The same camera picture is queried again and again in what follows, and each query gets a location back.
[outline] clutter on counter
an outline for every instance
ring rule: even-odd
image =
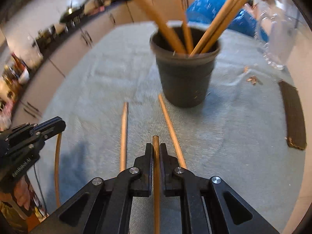
[[[4,66],[4,71],[0,77],[0,131],[10,128],[12,110],[20,97],[23,87],[30,79],[30,72],[34,74],[41,62],[32,61],[32,67],[27,66],[25,61],[17,57],[14,53]]]

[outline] cabinet handle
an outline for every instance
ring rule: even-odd
[[[91,43],[93,43],[93,40],[91,39],[90,34],[88,33],[88,31],[85,31],[85,34],[87,34],[87,35],[88,35],[89,40],[91,41]]]
[[[27,111],[25,108],[24,108],[24,111],[25,111],[26,113],[28,113],[30,116],[32,116],[32,117],[34,117],[34,118],[37,118],[35,115],[33,115],[32,113],[30,113],[29,111]]]
[[[81,34],[81,37],[85,40],[85,44],[87,46],[89,46],[89,42],[87,41],[87,39],[85,38],[85,35],[83,33]]]
[[[116,25],[116,21],[115,21],[115,19],[114,19],[112,14],[110,14],[110,18],[113,20],[113,24]]]
[[[29,105],[32,109],[36,110],[37,112],[40,113],[39,109],[31,105],[29,102],[27,102],[27,105]]]

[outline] person's hand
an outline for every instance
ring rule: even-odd
[[[13,195],[16,198],[16,202],[20,207],[24,206],[26,210],[29,210],[30,194],[24,176],[19,180],[19,182],[16,183],[13,190]],[[0,192],[0,201],[9,202],[10,200],[12,200],[11,194]]]

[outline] blue tarp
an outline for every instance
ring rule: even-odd
[[[187,10],[188,20],[192,22],[210,24],[218,14],[226,0],[195,0]],[[228,29],[255,36],[257,21],[245,9],[241,9]],[[268,41],[268,36],[263,29],[261,35],[264,41]]]

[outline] wooden dowel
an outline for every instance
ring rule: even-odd
[[[122,172],[127,168],[127,128],[128,128],[128,102],[125,102],[121,116],[120,168],[119,168],[120,172]]]
[[[60,163],[60,144],[62,141],[62,133],[57,135],[57,146],[55,149],[55,162],[54,162],[54,185],[55,197],[57,201],[57,208],[61,206],[60,203],[60,185],[59,185],[59,163]]]
[[[188,19],[186,18],[185,8],[181,0],[175,0],[176,6],[178,8],[178,12],[180,13],[180,17],[182,18],[182,30],[184,35],[184,41],[186,45],[186,51],[188,54],[191,54],[193,51],[193,38],[191,29],[188,27]]]
[[[196,47],[190,54],[190,56],[193,56],[194,54],[199,53],[202,48],[205,46],[205,44],[208,42],[208,40],[211,38],[215,30],[219,27],[219,25],[223,22],[223,20],[226,18],[227,14],[230,12],[231,8],[234,6],[235,0],[226,0],[222,8],[219,10],[218,14],[216,15],[215,19],[212,21],[209,28],[206,30],[202,38],[197,43]]]
[[[177,159],[179,161],[180,166],[183,167],[184,169],[186,169],[186,163],[185,163],[185,160],[184,160],[184,157],[183,157],[182,150],[181,150],[180,145],[179,145],[179,141],[177,140],[177,135],[176,135],[176,133],[174,131],[174,126],[172,125],[172,122],[170,120],[168,111],[166,109],[166,105],[163,102],[163,97],[161,96],[161,94],[158,95],[158,99],[159,99],[161,108],[163,110],[163,115],[165,116],[165,120],[166,120],[168,129],[169,129],[169,133],[171,135],[171,139],[172,139],[172,141],[174,143],[174,148],[175,148],[176,153],[177,153]]]
[[[154,234],[160,234],[159,137],[153,136]]]
[[[186,50],[176,32],[169,28],[160,10],[155,8],[150,0],[134,0],[146,15],[158,25],[163,37],[176,53],[186,54]]]
[[[214,32],[208,43],[205,45],[201,53],[206,53],[208,50],[213,46],[214,43],[218,40],[218,38],[221,36],[221,34],[224,32],[224,30],[228,27],[228,25],[232,22],[232,20],[237,15],[238,11],[244,6],[244,4],[247,2],[247,0],[235,0],[235,5],[227,15],[227,17],[224,19],[224,21],[220,24],[218,29]]]

